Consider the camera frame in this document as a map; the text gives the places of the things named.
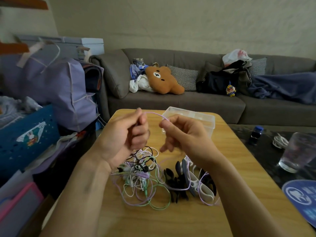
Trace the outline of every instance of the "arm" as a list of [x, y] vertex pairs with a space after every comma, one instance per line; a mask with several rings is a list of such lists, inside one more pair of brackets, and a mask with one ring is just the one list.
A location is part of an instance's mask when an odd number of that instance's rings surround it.
[[148, 138], [147, 117], [140, 109], [108, 123], [78, 161], [40, 236], [96, 236], [111, 170], [123, 163], [132, 150], [143, 148]]
[[173, 151], [179, 147], [197, 166], [210, 173], [234, 237], [289, 236], [274, 221], [232, 163], [208, 138], [202, 123], [180, 115], [169, 120], [159, 124], [166, 131], [166, 142], [160, 151]]

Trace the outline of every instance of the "blue bottle cap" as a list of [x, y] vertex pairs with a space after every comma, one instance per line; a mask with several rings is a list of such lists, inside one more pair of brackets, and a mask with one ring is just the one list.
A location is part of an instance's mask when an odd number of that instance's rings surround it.
[[263, 131], [264, 128], [262, 126], [256, 125], [256, 127], [254, 128], [256, 131]]

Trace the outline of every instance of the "blue blanket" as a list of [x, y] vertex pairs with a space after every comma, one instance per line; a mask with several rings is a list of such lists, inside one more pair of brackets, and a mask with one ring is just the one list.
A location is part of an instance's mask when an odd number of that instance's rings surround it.
[[248, 92], [259, 99], [284, 99], [314, 104], [316, 103], [316, 72], [255, 75], [252, 77]]

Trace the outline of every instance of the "white storage box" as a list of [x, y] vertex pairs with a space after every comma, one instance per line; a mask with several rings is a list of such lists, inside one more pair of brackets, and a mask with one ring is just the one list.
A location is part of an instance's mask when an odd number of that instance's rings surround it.
[[180, 109], [180, 108], [176, 108], [172, 106], [170, 106], [162, 115], [166, 118], [169, 118], [170, 116], [176, 115], [176, 114], [187, 116], [187, 117], [194, 118], [201, 121], [209, 137], [212, 136], [213, 130], [215, 129], [215, 116], [214, 115], [203, 114], [203, 113], [195, 112], [195, 111], [188, 111], [185, 109]]
[[[29, 47], [42, 40], [50, 40], [60, 47], [61, 58], [74, 58], [83, 60], [87, 51], [79, 50], [78, 47], [84, 46], [90, 48], [92, 55], [104, 54], [104, 44], [102, 38], [80, 38], [80, 37], [44, 37], [32, 35], [17, 35], [17, 37], [26, 43]], [[54, 45], [46, 45], [43, 50], [34, 54], [34, 57], [48, 58], [52, 60], [56, 56], [57, 50]]]

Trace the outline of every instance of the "forearm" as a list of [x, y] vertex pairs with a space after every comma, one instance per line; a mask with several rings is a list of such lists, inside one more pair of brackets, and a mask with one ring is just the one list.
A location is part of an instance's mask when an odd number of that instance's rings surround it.
[[103, 193], [110, 169], [89, 150], [77, 163], [40, 236], [96, 236]]
[[249, 188], [236, 168], [224, 156], [208, 164], [223, 204], [231, 231], [239, 236], [288, 236]]

